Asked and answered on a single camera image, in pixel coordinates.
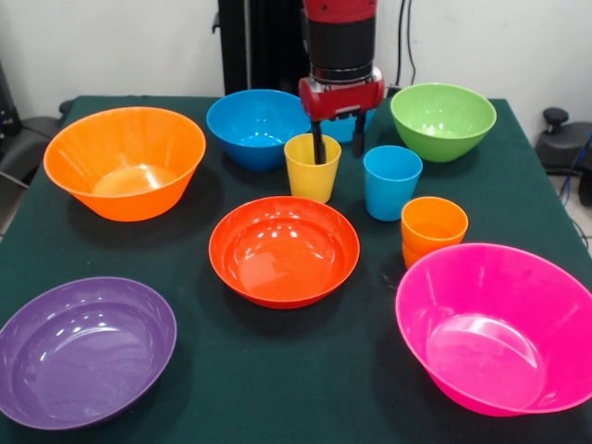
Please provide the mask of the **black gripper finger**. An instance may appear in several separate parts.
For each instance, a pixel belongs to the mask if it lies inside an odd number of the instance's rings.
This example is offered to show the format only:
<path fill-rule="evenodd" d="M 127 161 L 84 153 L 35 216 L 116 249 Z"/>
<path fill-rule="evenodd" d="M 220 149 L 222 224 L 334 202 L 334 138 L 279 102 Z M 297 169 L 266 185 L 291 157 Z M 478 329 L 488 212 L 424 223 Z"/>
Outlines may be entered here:
<path fill-rule="evenodd" d="M 359 112 L 356 115 L 354 132 L 352 135 L 352 154 L 354 157 L 361 157 L 364 153 L 364 128 L 366 113 Z"/>
<path fill-rule="evenodd" d="M 314 143 L 314 163 L 323 165 L 327 161 L 327 151 L 323 141 L 321 123 L 319 121 L 311 122 L 311 133 Z"/>

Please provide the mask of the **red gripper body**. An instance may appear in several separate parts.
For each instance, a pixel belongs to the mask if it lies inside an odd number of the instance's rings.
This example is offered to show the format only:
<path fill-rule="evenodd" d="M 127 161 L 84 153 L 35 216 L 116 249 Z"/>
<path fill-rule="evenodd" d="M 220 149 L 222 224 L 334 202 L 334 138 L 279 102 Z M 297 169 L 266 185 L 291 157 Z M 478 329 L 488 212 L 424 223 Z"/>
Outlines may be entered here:
<path fill-rule="evenodd" d="M 333 120 L 341 115 L 377 108 L 385 95 L 385 81 L 371 77 L 357 83 L 321 83 L 311 77 L 299 81 L 299 96 L 312 121 Z"/>

